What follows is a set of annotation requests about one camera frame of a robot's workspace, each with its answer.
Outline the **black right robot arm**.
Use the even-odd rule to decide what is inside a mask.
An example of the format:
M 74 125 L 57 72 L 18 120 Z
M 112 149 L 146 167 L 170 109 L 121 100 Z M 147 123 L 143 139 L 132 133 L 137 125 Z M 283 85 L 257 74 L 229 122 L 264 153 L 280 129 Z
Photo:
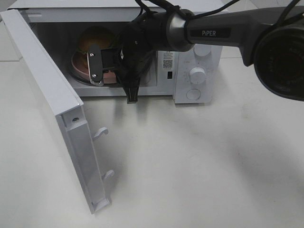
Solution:
M 223 13 L 223 8 L 195 15 L 165 0 L 151 10 L 138 1 L 140 14 L 119 34 L 119 44 L 87 53 L 90 82 L 103 84 L 113 71 L 129 103 L 138 100 L 142 75 L 154 51 L 186 52 L 195 44 L 237 47 L 245 66 L 254 66 L 259 81 L 283 98 L 304 99 L 304 8 L 298 1 L 272 7 Z

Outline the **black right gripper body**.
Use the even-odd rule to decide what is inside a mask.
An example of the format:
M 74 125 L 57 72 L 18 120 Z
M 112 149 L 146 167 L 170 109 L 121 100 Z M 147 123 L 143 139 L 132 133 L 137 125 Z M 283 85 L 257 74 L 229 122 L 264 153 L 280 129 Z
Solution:
M 138 101 L 141 77 L 149 71 L 156 48 L 153 32 L 161 31 L 165 12 L 138 16 L 123 28 L 114 47 L 102 49 L 103 71 L 113 71 L 123 88 L 127 103 Z

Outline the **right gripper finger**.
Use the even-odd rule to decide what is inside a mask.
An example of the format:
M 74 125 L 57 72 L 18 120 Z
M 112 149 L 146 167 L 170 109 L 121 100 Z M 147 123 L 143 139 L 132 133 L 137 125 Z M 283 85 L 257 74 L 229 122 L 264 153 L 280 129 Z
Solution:
M 94 86 L 103 86 L 103 63 L 101 49 L 97 44 L 89 47 L 87 52 L 87 63 L 90 83 Z

